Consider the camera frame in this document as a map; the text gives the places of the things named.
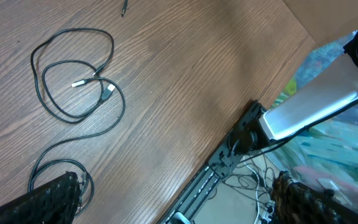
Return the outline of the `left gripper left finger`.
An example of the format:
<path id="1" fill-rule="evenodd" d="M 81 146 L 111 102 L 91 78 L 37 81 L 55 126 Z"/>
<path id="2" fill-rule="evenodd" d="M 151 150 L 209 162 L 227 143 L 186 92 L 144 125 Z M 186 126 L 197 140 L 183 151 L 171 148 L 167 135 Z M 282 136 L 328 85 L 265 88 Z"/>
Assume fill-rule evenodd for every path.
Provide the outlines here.
<path id="1" fill-rule="evenodd" d="M 0 206 L 0 224 L 71 224 L 80 202 L 77 174 L 66 174 Z"/>

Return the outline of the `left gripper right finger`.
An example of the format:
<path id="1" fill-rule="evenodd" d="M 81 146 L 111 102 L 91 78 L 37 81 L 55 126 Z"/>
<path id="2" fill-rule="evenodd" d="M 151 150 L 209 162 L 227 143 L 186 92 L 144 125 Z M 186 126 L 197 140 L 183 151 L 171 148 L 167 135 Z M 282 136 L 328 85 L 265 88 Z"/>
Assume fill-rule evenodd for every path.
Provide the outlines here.
<path id="1" fill-rule="evenodd" d="M 358 213 L 334 199 L 333 190 L 318 192 L 296 181 L 288 171 L 274 179 L 273 224 L 358 224 Z"/>

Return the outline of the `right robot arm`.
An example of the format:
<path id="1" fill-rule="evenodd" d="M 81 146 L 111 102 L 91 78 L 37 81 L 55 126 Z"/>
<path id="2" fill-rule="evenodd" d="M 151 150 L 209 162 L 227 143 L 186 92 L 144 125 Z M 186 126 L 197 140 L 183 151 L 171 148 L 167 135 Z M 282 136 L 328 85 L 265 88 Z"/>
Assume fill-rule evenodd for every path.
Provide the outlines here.
<path id="1" fill-rule="evenodd" d="M 276 149 L 358 104 L 358 31 L 343 49 L 328 68 L 283 103 L 248 116 L 234 128 L 226 142 L 230 152 L 244 155 Z"/>

